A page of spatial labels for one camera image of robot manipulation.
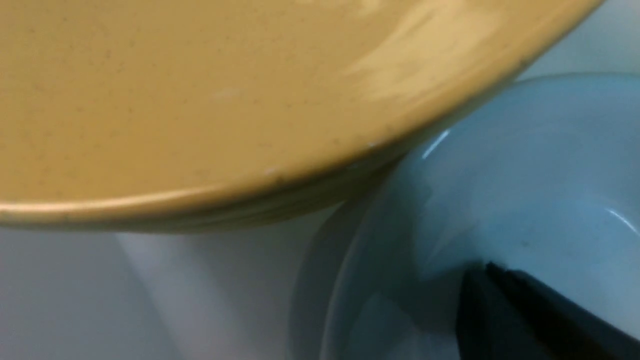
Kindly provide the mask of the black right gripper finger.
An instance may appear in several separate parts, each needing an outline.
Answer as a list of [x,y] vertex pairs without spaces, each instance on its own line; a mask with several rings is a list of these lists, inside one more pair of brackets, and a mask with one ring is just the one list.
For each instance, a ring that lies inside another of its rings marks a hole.
[[639,340],[521,270],[493,262],[461,281],[462,360],[637,360]]

